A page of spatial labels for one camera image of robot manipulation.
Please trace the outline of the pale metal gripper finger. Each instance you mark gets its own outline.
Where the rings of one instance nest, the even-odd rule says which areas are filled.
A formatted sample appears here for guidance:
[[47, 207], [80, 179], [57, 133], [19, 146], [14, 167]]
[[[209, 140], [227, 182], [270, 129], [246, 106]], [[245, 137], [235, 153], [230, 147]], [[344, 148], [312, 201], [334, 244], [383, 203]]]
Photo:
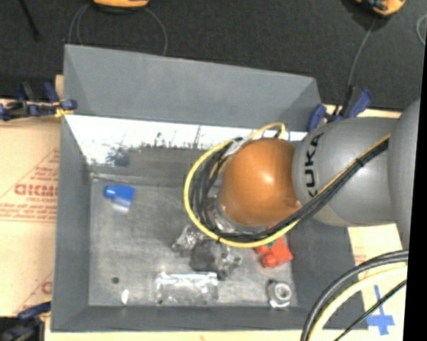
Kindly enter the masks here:
[[182, 254], [188, 253], [194, 248], [198, 240], [198, 236], [198, 231], [190, 224], [187, 224], [183, 228], [178, 238], [176, 238], [172, 243], [171, 249], [174, 252], [179, 252]]
[[243, 257], [238, 256], [237, 254], [222, 252], [219, 260], [219, 278], [228, 278], [233, 270], [241, 266], [242, 260]]

